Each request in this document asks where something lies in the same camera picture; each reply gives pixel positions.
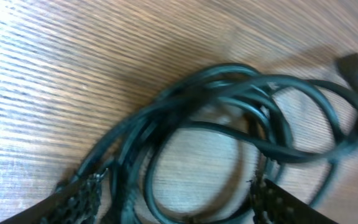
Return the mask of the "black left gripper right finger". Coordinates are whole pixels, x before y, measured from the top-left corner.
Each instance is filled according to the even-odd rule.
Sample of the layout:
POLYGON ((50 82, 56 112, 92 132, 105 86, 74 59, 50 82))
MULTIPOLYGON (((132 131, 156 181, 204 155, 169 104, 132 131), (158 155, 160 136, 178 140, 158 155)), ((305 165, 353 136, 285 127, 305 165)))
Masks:
POLYGON ((337 224, 267 179, 250 185, 255 224, 337 224))

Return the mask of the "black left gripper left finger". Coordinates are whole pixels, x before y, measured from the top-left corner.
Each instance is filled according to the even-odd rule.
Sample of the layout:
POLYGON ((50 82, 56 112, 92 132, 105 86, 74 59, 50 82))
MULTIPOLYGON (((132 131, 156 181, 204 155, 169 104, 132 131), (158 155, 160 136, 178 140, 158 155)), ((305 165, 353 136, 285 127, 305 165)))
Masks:
POLYGON ((80 177, 45 200, 4 220, 1 224, 82 224, 95 223, 101 206, 101 183, 108 171, 80 177))

